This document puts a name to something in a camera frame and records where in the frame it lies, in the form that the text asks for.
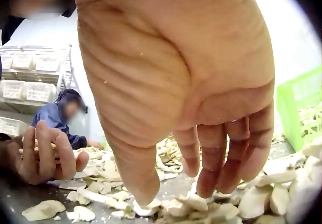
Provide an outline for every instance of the green crate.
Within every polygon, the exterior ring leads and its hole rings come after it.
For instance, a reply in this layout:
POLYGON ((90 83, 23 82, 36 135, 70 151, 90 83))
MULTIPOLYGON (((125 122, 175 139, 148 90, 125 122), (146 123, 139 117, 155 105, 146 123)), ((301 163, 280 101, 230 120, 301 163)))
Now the green crate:
POLYGON ((277 110, 284 129, 284 135, 297 152, 303 145, 322 135, 322 67, 308 71, 295 79, 279 85, 277 110), (303 114, 300 109, 308 109, 303 114))

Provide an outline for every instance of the blue jacket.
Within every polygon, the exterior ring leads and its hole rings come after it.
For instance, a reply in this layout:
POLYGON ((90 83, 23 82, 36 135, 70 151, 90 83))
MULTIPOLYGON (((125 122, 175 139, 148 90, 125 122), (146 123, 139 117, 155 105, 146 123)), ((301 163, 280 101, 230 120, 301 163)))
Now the blue jacket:
POLYGON ((35 127, 40 120, 45 120, 48 127, 58 128, 66 133, 68 140, 73 149, 86 147, 87 140, 84 136, 73 135, 69 133, 66 118, 63 114, 64 105, 71 99, 78 99, 81 105, 84 105, 80 95, 73 89, 61 91, 55 103, 48 103, 40 108, 32 121, 32 126, 35 127))

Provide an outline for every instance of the hand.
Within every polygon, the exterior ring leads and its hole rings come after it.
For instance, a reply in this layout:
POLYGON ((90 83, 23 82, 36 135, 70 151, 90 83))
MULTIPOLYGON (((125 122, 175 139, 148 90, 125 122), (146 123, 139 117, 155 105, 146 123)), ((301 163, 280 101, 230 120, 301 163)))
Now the hand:
POLYGON ((55 179, 71 179, 76 171, 82 171, 89 156, 82 152, 77 159, 65 133, 56 128, 48 128, 45 121, 39 121, 36 128, 29 127, 23 135, 23 142, 12 141, 7 145, 11 168, 26 182, 36 185, 55 179), (35 135, 38 140, 38 153, 35 152, 35 135), (51 142, 56 145, 55 151, 51 142), (23 158, 19 153, 23 144, 23 158), (55 154, 60 157, 56 164, 55 154))
POLYGON ((104 146, 101 145, 99 142, 87 140, 87 147, 95 147, 99 150, 104 150, 104 146))
POLYGON ((197 191, 231 192, 262 169, 274 62, 254 0, 76 0, 84 68, 128 190, 159 190, 155 145, 173 132, 197 191), (224 164, 226 136, 230 137, 224 164))

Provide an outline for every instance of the white wall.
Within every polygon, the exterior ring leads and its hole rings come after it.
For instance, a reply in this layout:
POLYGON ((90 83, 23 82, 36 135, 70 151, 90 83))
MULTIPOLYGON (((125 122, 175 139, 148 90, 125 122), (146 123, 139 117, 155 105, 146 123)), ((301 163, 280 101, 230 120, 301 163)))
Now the white wall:
POLYGON ((321 65, 321 42, 295 0, 256 2, 269 29, 277 86, 321 65))
MULTIPOLYGON (((309 21, 294 0, 256 0, 271 35, 276 85, 279 85, 322 62, 321 44, 309 21)), ((81 94, 89 106, 88 132, 92 140, 101 141, 101 126, 94 100, 86 80, 77 41, 76 12, 71 18, 59 17, 50 21, 25 20, 7 45, 68 46, 72 44, 72 63, 81 94)))
POLYGON ((77 36, 77 12, 70 18, 58 17, 49 21, 24 20, 6 43, 9 45, 40 45, 53 48, 68 47, 71 44, 71 59, 74 74, 80 93, 85 104, 89 107, 89 114, 85 116, 83 124, 71 126, 74 134, 85 135, 87 138, 102 141, 103 131, 98 120, 94 99, 83 67, 81 52, 77 36))

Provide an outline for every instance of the white crate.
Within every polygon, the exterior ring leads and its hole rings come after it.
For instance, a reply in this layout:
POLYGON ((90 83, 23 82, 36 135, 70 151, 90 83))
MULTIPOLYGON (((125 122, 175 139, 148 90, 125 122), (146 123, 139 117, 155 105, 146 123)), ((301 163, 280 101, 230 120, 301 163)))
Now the white crate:
POLYGON ((5 134, 19 136, 23 134, 28 127, 29 125, 24 123, 23 121, 0 117, 0 132, 3 132, 5 134))
POLYGON ((3 98, 26 100, 26 82, 8 80, 3 82, 3 98))
POLYGON ((11 69, 14 55, 1 54, 2 69, 11 69))
POLYGON ((60 69, 62 58, 59 56, 35 56, 36 70, 57 72, 60 69))
POLYGON ((3 84, 6 80, 0 81, 0 98, 3 98, 3 84))
POLYGON ((15 54, 12 62, 13 69, 34 70, 36 68, 31 54, 15 54))
POLYGON ((35 102, 52 102, 56 95, 53 84, 42 82, 26 82, 26 100, 35 102))

